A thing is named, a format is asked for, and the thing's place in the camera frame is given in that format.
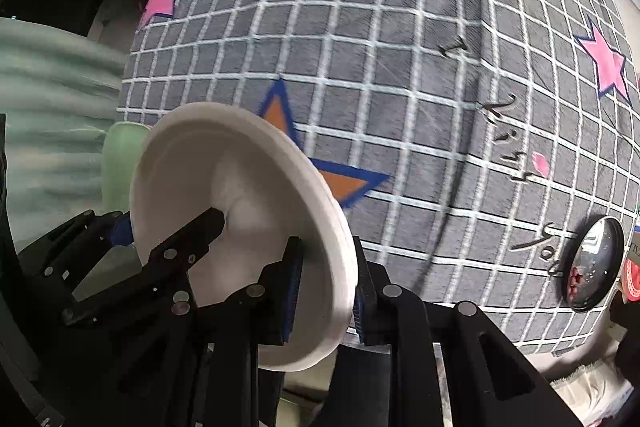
white bowl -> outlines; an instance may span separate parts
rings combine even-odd
[[[146,138],[130,187],[140,261],[213,206],[225,228],[189,270],[198,306],[222,302],[279,261],[289,235],[305,245],[296,317],[285,346],[260,346],[260,367],[300,371],[340,343],[358,279],[346,218],[324,178],[284,133],[237,107],[190,103]]]

blue star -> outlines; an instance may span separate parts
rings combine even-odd
[[[279,78],[264,98],[258,116],[280,129],[300,147],[298,133],[293,126],[293,118],[284,80]],[[334,198],[345,208],[351,206],[372,188],[377,187],[389,176],[382,172],[367,171],[350,165],[310,158],[311,163],[322,174]]]

gray checkered tablecloth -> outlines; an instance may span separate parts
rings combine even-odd
[[[177,0],[174,15],[137,33],[120,119],[154,124],[199,100],[257,112],[282,76],[308,156],[390,175],[346,213],[394,282],[479,303],[524,353],[591,334],[606,302],[574,314],[548,275],[553,259],[511,247],[552,223],[544,245],[558,259],[596,213],[620,219],[627,238],[633,228],[638,115],[615,92],[598,98],[573,37],[589,35],[589,16],[628,58],[640,107],[612,0]],[[443,57],[437,46],[458,35],[468,51]],[[488,123],[481,104],[510,95],[516,105]],[[532,152],[548,177],[513,182],[533,172]]]

pink petal print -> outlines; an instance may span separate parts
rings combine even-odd
[[[549,175],[549,163],[546,161],[545,155],[534,152],[531,154],[531,161],[533,162],[533,168],[540,176],[546,178]]]

black plate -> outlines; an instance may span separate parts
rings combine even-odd
[[[581,227],[562,266],[562,297],[577,313],[596,307],[616,281],[625,251],[619,220],[594,216]]]

